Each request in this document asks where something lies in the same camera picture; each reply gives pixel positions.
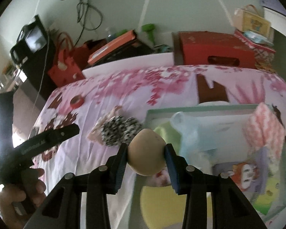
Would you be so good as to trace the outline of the person's left hand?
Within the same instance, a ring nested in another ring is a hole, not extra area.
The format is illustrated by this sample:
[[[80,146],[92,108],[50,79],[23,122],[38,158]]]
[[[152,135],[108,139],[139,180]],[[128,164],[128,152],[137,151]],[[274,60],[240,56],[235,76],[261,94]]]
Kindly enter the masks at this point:
[[[25,182],[18,181],[16,184],[7,183],[0,192],[0,212],[7,228],[24,228],[31,217],[30,214],[19,215],[15,210],[15,203],[29,198],[34,208],[38,208],[46,198],[46,185],[40,180],[45,174],[44,169],[31,169],[29,173],[33,178]]]

